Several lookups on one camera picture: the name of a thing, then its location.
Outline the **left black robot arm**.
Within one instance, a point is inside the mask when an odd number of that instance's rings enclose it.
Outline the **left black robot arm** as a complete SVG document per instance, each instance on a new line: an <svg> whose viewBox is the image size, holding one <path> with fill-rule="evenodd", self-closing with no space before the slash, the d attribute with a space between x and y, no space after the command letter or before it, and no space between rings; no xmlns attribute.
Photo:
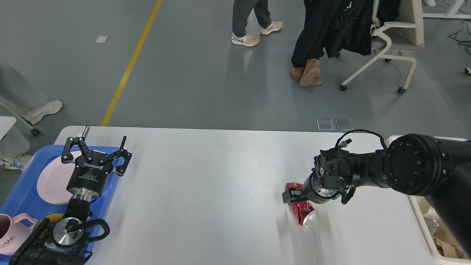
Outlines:
<svg viewBox="0 0 471 265"><path fill-rule="evenodd" d="M64 188L71 196L61 220L45 217L12 255L10 265L84 265L93 252L87 245L110 234L108 223L92 212L93 203L103 196L111 175L123 176L132 154L125 146L126 136L110 154L89 149L85 139L89 132L68 137L60 156L64 165L73 165Z"/></svg>

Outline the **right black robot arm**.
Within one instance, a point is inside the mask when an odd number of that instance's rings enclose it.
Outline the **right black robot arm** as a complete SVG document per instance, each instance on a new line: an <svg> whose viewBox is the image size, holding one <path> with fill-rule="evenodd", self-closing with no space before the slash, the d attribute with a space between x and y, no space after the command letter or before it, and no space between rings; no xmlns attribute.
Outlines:
<svg viewBox="0 0 471 265"><path fill-rule="evenodd" d="M289 206L311 201L324 204L340 198L347 204L361 186L391 188L425 197L470 255L470 140L406 134L371 153L346 150L351 139L337 139L314 157L311 174L301 187L288 183L282 194Z"/></svg>

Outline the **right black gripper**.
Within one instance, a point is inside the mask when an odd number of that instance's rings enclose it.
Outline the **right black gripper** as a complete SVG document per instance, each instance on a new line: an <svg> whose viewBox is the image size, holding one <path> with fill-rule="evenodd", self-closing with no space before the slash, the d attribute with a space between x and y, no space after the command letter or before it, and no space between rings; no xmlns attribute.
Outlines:
<svg viewBox="0 0 471 265"><path fill-rule="evenodd" d="M317 175L312 172L303 183L302 190L289 187L282 194L284 204L291 205L293 203L304 202L306 200L315 204L324 204L330 200L340 198L340 191L327 190L317 183Z"/></svg>

